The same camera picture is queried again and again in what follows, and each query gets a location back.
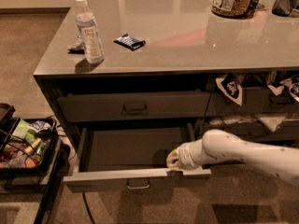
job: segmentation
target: clear plastic bottle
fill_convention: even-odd
[[[86,0],[76,0],[76,24],[83,39],[86,60],[89,63],[102,62],[104,54],[97,23]]]

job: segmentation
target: countertop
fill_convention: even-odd
[[[299,19],[272,14],[275,0],[260,0],[263,10],[238,19],[213,14],[212,0],[87,1],[104,61],[90,65],[68,53],[78,35],[71,7],[35,76],[299,70]],[[145,47],[130,51],[113,42],[126,33],[145,39]]]

